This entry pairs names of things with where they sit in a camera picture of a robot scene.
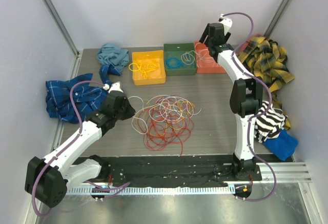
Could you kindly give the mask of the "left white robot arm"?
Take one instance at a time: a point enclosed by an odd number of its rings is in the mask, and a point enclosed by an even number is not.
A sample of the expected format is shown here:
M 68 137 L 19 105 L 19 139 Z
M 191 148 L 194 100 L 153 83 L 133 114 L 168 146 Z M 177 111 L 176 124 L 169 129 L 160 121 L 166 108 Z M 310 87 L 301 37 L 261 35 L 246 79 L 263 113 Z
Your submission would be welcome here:
M 119 120 L 133 117 L 135 110 L 121 90 L 109 91 L 101 107 L 89 114 L 60 147 L 43 158 L 33 157 L 27 166 L 25 191 L 49 208 L 56 207 L 67 191 L 89 179 L 108 179 L 109 163 L 97 155 L 74 162 L 94 142 L 103 137 Z

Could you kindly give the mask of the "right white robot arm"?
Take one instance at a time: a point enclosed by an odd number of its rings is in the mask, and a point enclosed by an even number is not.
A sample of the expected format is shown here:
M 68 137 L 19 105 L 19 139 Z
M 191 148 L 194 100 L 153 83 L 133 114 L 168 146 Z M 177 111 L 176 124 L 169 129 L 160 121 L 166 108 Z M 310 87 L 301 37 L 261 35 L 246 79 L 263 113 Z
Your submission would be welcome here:
M 249 180 L 256 171 L 254 143 L 251 141 L 255 127 L 252 116 L 258 113 L 262 104 L 263 86 L 254 80 L 228 44 L 231 26 L 229 19 L 208 23 L 199 41 L 207 46 L 209 55 L 224 68 L 233 83 L 230 108 L 236 118 L 237 142 L 231 173 L 236 180 Z

